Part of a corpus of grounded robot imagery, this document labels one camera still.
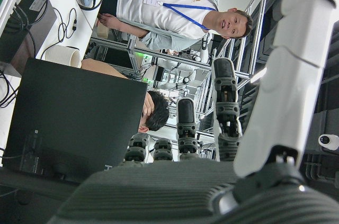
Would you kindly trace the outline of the right white dexterous robot hand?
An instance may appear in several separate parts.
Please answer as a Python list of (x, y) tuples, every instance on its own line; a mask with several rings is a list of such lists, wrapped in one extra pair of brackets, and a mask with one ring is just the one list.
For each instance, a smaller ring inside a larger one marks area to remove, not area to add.
[(233, 163), (124, 165), (81, 184), (51, 223), (338, 223), (298, 168), (338, 0), (283, 0), (274, 49)]

